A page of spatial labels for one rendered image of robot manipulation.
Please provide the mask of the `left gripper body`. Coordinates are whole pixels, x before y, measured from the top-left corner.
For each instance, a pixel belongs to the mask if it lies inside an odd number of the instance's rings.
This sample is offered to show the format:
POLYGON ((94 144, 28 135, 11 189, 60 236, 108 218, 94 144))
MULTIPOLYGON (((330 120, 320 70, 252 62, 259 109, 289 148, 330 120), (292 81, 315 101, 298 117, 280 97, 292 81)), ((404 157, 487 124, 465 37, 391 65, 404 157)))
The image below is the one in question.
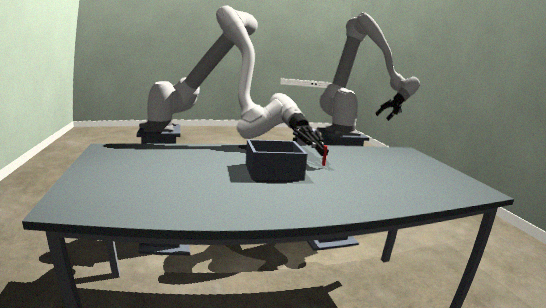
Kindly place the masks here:
MULTIPOLYGON (((405 100, 404 100, 404 98, 403 98, 403 96, 402 96, 401 94, 397 93, 397 94, 394 96, 394 98, 393 98, 392 101, 395 101, 395 102, 396 102, 395 105, 396 105, 396 107, 397 107, 397 104, 398 104, 398 103, 401 103, 401 104, 402 104, 405 100)), ((391 106, 392 106, 392 107, 393 107, 393 104, 394 104, 394 102, 391 103, 391 106)))

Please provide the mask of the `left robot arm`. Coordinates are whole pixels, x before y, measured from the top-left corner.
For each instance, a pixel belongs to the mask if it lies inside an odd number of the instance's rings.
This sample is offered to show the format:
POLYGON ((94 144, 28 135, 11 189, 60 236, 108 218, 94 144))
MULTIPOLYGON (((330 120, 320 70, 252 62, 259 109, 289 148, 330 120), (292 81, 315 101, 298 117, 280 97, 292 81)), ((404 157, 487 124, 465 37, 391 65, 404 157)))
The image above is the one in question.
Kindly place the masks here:
POLYGON ((320 106, 325 113, 332 115, 333 118, 332 125, 325 126, 326 131, 335 132, 335 135, 361 136, 361 133, 355 130, 358 111, 357 98, 354 92, 347 90, 346 87, 360 42, 364 40, 366 35, 383 51, 386 67, 391 77, 390 85, 403 96, 405 101, 418 90, 420 82, 416 77, 405 80, 395 72, 391 50, 382 31, 371 16, 360 13, 346 23, 346 29, 347 40, 333 83, 329 84, 321 95, 320 106))

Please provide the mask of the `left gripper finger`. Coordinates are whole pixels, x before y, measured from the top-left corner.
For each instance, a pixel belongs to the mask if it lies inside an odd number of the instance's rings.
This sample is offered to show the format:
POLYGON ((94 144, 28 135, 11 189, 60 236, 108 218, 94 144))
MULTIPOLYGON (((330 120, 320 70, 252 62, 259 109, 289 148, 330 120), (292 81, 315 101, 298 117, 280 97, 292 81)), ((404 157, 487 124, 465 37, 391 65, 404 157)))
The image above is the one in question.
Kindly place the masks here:
POLYGON ((384 109, 387 109, 389 107, 392 107, 390 104, 393 103, 394 101, 391 101, 391 99, 389 101, 387 101, 386 103, 382 104, 380 107, 380 109, 375 113, 377 116, 382 112, 384 111, 384 109), (389 103, 389 104, 388 104, 389 103), (383 106, 384 105, 384 106, 383 106))
POLYGON ((399 112, 399 110, 400 110, 400 107, 402 106, 401 103, 398 103, 398 104, 397 104, 397 108, 396 108, 395 103, 396 103, 396 102, 394 101, 393 110, 394 110, 395 112, 392 111, 392 112, 389 114, 389 116, 386 118, 388 121, 389 121, 395 114, 396 114, 396 115, 398 114, 398 112, 399 112))

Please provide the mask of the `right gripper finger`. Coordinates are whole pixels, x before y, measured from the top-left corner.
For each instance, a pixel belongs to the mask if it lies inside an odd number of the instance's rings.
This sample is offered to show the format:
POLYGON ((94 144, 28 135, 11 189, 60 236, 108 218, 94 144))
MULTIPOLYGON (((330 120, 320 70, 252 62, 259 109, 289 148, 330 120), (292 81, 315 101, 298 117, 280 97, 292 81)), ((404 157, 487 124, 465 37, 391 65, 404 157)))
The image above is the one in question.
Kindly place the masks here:
POLYGON ((297 130, 297 129, 294 129, 293 131, 293 135, 297 136, 300 140, 302 140, 305 144, 307 144, 308 146, 311 145, 311 148, 315 148, 317 150, 317 152, 323 156, 325 150, 320 146, 320 144, 315 141, 315 139, 309 134, 308 130, 306 129, 305 126, 302 126, 302 129, 305 131, 305 135, 297 130), (308 137, 309 138, 308 138, 308 137))
MULTIPOLYGON (((310 126, 307 126, 307 129, 310 131, 310 134, 313 136, 315 141, 317 141, 320 144, 320 146, 324 149, 324 144, 323 144, 324 139, 322 138, 321 134, 319 133, 319 129, 316 128, 315 130, 314 129, 312 130, 310 126)), ((328 155, 328 152, 329 152, 329 150, 327 148, 327 155, 328 155)))

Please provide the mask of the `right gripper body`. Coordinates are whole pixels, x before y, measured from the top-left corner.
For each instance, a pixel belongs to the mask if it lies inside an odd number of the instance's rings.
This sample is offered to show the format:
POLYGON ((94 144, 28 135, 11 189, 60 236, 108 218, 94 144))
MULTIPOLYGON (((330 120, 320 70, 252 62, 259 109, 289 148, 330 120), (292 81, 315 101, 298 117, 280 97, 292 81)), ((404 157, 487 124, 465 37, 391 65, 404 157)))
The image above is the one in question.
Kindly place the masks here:
MULTIPOLYGON (((294 115, 290 121, 289 121, 289 126, 294 130, 294 129, 299 129, 302 133, 305 134, 305 131, 302 129, 302 126, 305 126, 307 128, 307 126, 309 125, 309 122, 304 118, 303 115, 301 114, 296 114, 294 115), (307 124, 308 123, 308 124, 307 124)), ((309 125, 310 126, 310 125, 309 125)), ((311 126, 310 126, 311 127, 311 126)), ((311 127, 311 129, 313 130, 313 128, 311 127)))

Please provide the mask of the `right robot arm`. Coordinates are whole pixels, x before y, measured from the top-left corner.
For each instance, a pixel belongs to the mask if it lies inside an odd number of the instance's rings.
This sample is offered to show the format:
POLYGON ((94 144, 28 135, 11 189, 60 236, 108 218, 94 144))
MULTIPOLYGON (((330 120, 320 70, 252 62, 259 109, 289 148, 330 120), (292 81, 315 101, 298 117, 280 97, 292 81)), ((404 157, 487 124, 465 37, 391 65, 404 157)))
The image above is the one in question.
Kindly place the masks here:
POLYGON ((242 54, 238 88, 238 99, 242 110, 242 120, 237 125, 239 134, 244 139, 252 139, 282 123, 291 128, 289 121, 294 115, 304 116, 296 104, 283 94, 274 94, 269 105, 264 108, 251 101, 249 93, 255 53, 249 36, 256 31, 257 21, 250 14, 233 10, 229 6, 219 8, 216 18, 223 34, 187 78, 180 79, 174 86, 167 81, 162 81, 151 87, 147 106, 148 121, 139 125, 139 128, 144 128, 144 132, 174 132, 172 115, 194 106, 199 94, 198 87, 234 45, 242 54))

